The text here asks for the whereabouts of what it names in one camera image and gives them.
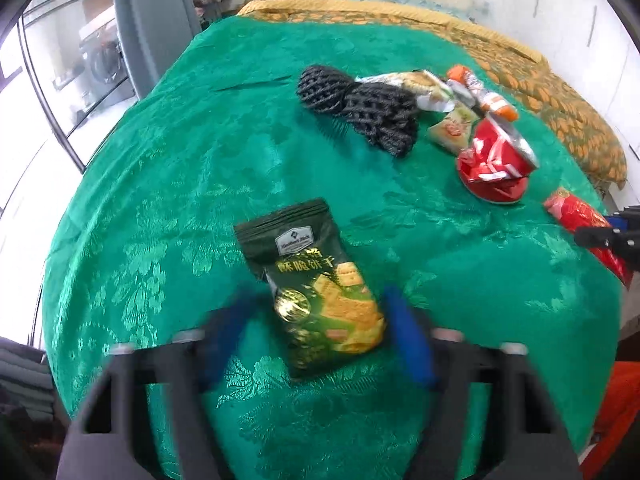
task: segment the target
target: yellow blanket trim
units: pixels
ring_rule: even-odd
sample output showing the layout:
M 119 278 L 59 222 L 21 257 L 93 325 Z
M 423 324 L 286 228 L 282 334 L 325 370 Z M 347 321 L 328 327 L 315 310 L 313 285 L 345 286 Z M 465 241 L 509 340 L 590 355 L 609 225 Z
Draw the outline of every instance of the yellow blanket trim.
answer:
M 357 0 L 254 0 L 246 4 L 238 16 L 246 16 L 256 10 L 274 10 L 279 12 L 295 12 L 297 10 L 318 10 L 335 12 L 370 12 L 386 14 L 397 18 L 406 18 L 421 23 L 433 23 L 447 28 L 462 30 L 491 43 L 514 50 L 535 63 L 548 66 L 546 58 L 537 50 L 508 38 L 490 28 L 466 22 L 437 10 L 422 9 L 391 2 L 361 2 Z

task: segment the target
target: white floor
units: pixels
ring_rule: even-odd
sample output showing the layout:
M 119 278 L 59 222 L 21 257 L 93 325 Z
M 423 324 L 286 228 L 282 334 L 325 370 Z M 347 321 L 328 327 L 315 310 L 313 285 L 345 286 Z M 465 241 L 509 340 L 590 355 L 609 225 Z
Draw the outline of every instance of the white floor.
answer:
M 135 101 L 92 114 L 71 135 L 84 163 Z M 50 135 L 14 190 L 0 218 L 0 336 L 27 342 L 51 240 L 80 180 L 79 171 Z

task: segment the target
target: crumpled red package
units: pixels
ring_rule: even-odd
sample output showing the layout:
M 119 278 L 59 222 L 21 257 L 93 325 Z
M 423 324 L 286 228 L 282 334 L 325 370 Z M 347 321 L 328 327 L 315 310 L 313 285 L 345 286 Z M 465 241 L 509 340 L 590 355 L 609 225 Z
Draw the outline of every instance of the crumpled red package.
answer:
M 578 227 L 611 227 L 604 216 L 584 200 L 569 193 L 564 187 L 556 189 L 545 200 L 544 207 L 571 234 L 575 233 Z M 616 256 L 611 249 L 596 248 L 589 250 L 607 269 L 618 277 L 626 288 L 629 288 L 633 271 L 626 268 L 626 263 L 622 258 Z

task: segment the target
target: green fabric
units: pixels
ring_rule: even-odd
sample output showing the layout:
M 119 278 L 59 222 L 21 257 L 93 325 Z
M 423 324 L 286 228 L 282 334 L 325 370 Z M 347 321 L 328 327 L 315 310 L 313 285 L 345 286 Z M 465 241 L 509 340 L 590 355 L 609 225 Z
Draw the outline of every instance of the green fabric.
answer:
M 110 345 L 165 343 L 250 278 L 234 224 L 322 196 L 375 294 L 397 283 L 473 342 L 527 344 L 580 447 L 614 357 L 620 283 L 541 205 L 562 185 L 600 206 L 556 136 L 520 108 L 542 168 L 519 205 L 497 206 L 468 193 L 426 124 L 394 160 L 295 95 L 313 63 L 371 75 L 459 62 L 487 80 L 459 47 L 401 27 L 230 18 L 195 38 L 106 141 L 53 240 L 44 327 L 66 407 L 78 408 Z M 381 348 L 292 383 L 269 315 L 249 323 L 223 384 L 204 397 L 237 478 L 399 478 L 429 397 L 396 354 Z M 150 389 L 151 415 L 177 478 L 161 390 Z M 478 451 L 482 386 L 471 407 L 461 476 Z

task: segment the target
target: orange bottle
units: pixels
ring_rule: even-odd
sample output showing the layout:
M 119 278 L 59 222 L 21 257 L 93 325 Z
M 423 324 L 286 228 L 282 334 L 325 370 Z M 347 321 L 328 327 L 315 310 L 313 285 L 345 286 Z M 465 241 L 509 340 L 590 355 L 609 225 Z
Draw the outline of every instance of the orange bottle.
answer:
M 494 113 L 509 122 L 518 120 L 518 111 L 500 94 L 487 90 L 482 81 L 471 69 L 463 65 L 456 65 L 449 69 L 447 77 L 467 87 L 485 113 Z

